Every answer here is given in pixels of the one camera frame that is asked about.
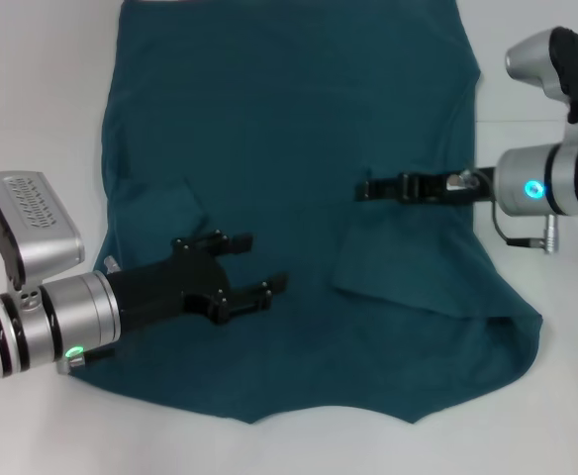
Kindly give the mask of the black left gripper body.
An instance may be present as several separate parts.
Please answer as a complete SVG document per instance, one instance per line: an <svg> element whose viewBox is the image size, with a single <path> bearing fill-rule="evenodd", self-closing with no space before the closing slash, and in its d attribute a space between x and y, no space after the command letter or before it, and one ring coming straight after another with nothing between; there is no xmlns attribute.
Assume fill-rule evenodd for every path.
<svg viewBox="0 0 578 475"><path fill-rule="evenodd" d="M183 314L198 314L217 325L218 292L229 290L226 271L201 249L172 243L160 262L106 276L113 291L123 330L139 330Z"/></svg>

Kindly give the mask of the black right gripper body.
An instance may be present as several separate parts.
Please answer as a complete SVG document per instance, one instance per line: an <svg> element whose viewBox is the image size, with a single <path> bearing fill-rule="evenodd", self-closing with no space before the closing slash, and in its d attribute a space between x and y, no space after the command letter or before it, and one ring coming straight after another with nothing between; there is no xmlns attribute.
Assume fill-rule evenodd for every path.
<svg viewBox="0 0 578 475"><path fill-rule="evenodd" d="M468 206L492 200L494 167L439 174L402 173L404 204Z"/></svg>

